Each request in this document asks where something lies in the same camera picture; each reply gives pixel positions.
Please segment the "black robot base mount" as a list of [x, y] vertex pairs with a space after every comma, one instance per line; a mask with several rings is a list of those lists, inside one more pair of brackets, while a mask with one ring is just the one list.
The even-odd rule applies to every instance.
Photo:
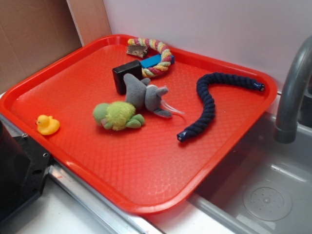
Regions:
[[50, 152], [33, 138], [11, 136], [0, 124], [1, 225], [42, 195], [50, 164]]

